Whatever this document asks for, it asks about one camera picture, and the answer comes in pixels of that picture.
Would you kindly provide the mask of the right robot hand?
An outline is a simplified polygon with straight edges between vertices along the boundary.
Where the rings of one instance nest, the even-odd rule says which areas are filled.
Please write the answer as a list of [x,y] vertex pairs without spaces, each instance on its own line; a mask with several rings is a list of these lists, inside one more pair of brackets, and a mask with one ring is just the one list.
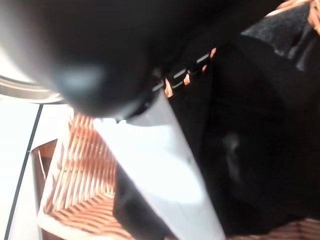
[[[181,240],[223,240],[203,178],[173,111],[156,82],[192,66],[212,48],[237,35],[280,5],[278,0],[3,0],[0,44],[9,58],[37,83],[62,95],[75,109],[98,117],[104,130],[117,121],[146,118],[152,141],[127,148],[123,168],[146,174],[143,162],[159,163],[200,192],[192,203],[142,192]],[[151,136],[158,130],[174,134]]]

